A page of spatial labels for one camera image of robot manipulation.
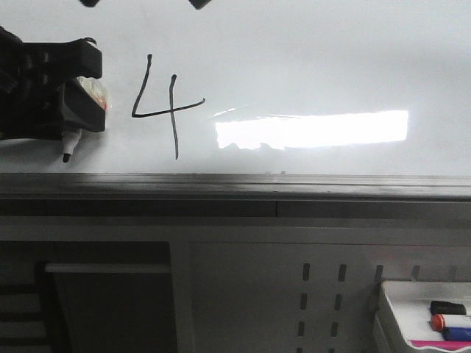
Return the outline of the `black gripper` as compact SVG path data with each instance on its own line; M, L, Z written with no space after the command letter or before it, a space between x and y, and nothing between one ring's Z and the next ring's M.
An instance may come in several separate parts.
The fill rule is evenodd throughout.
M105 131L105 111L78 81L65 83L78 76L102 77L102 53L89 40L24 42L1 28L1 139L60 140L63 129Z

